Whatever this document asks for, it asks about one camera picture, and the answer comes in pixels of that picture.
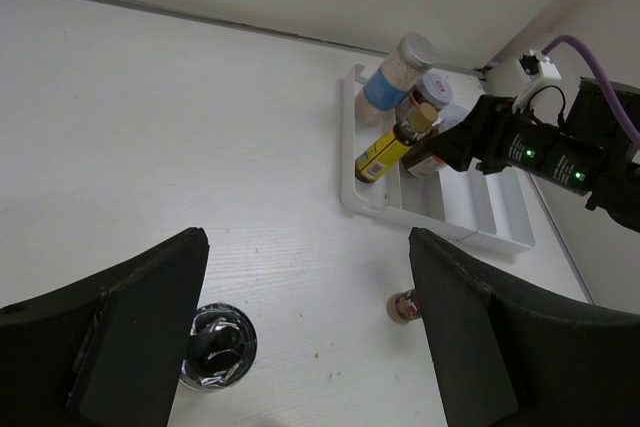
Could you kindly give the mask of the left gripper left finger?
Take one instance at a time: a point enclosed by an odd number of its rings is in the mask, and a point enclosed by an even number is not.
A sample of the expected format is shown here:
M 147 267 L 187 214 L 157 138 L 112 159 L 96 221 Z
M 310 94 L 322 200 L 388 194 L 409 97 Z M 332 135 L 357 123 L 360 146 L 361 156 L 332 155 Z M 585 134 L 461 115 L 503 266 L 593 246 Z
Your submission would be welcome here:
M 188 228 L 2 308 L 2 425 L 167 425 L 208 253 Z

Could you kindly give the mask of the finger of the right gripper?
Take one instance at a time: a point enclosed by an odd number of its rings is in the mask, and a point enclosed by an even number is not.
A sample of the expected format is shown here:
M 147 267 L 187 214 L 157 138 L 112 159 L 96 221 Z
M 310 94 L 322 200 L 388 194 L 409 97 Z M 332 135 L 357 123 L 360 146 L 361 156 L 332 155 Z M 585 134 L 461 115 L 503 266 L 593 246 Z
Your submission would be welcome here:
M 469 114 L 450 130 L 427 140 L 424 147 L 457 172 L 468 171 L 472 163 L 472 147 L 478 132 L 478 118 Z

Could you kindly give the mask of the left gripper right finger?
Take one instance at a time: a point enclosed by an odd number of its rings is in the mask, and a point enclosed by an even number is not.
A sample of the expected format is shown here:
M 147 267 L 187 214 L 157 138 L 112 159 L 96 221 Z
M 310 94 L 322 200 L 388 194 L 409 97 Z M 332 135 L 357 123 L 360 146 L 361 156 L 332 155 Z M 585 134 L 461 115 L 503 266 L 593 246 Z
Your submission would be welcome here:
M 635 426 L 639 318 L 556 294 L 429 230 L 409 236 L 451 426 Z

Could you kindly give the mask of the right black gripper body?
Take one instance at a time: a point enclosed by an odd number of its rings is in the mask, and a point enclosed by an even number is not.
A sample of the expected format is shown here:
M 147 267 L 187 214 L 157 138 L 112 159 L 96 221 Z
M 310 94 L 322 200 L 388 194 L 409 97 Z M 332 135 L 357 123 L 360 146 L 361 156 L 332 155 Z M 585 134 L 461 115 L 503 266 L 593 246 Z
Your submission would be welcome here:
M 639 195 L 636 148 L 595 80 L 580 79 L 573 105 L 556 125 L 537 119 L 531 106 L 515 111 L 514 103 L 483 95 L 467 116 L 476 129 L 472 157 L 483 174 L 514 167 L 580 196 Z

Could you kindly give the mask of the red logo dark jar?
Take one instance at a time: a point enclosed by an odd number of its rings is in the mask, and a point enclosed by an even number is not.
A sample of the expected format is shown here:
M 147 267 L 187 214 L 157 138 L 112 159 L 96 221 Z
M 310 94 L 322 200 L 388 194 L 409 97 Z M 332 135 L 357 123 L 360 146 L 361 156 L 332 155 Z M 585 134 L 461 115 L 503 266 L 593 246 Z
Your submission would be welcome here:
M 444 108 L 440 112 L 439 121 L 402 157 L 400 163 L 406 173 L 414 178 L 425 178 L 447 167 L 445 161 L 428 151 L 424 145 L 432 137 L 458 125 L 467 114 L 468 111 L 458 105 Z

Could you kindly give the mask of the white lid red logo jar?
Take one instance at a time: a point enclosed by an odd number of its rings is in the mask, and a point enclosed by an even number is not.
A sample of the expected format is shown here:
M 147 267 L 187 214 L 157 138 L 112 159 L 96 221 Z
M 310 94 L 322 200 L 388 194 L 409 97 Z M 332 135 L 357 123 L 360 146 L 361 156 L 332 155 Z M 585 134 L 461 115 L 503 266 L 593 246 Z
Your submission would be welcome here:
M 442 75 L 428 71 L 411 87 L 395 108 L 395 120 L 403 121 L 421 104 L 430 104 L 438 112 L 453 102 L 453 89 Z

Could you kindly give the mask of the yellow label brown cap bottle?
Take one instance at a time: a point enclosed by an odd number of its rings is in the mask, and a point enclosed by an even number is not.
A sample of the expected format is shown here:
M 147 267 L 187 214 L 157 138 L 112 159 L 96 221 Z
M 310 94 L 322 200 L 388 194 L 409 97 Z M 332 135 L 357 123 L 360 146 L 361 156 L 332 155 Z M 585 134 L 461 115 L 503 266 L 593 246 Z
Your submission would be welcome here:
M 439 118 L 438 110 L 421 104 L 381 135 L 354 162 L 355 177 L 363 183 L 381 179 L 426 134 Z

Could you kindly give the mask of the blue label silver lid jar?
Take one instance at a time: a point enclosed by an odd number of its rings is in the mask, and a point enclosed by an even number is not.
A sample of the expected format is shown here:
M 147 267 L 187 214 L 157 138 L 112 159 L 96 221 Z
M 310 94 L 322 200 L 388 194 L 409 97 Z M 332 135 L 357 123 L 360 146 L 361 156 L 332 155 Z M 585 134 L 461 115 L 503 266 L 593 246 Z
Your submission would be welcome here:
M 366 125 L 381 122 L 432 68 L 434 59 L 434 47 L 425 37 L 407 33 L 356 95 L 356 118 Z

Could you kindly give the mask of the black lid cream jar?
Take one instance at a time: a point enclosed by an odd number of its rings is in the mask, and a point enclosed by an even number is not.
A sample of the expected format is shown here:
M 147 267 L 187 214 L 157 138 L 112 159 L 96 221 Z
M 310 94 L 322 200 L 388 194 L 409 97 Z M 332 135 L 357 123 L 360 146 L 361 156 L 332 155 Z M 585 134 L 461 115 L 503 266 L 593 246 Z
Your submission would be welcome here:
M 197 309 L 192 319 L 180 382 L 198 392 L 214 392 L 237 384 L 257 355 L 257 333 L 237 307 L 213 303 Z

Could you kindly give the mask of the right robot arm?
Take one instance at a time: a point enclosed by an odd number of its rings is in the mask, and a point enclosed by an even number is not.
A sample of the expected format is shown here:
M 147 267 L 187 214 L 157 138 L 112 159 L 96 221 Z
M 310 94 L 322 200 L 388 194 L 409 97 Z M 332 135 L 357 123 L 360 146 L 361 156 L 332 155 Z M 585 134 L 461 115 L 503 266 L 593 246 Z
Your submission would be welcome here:
M 512 97 L 484 94 L 454 127 L 423 138 L 415 153 L 434 155 L 457 172 L 475 168 L 485 175 L 518 168 L 587 199 L 618 224 L 639 229 L 637 147 L 623 132 L 593 79 L 579 90 L 560 125 L 518 113 Z

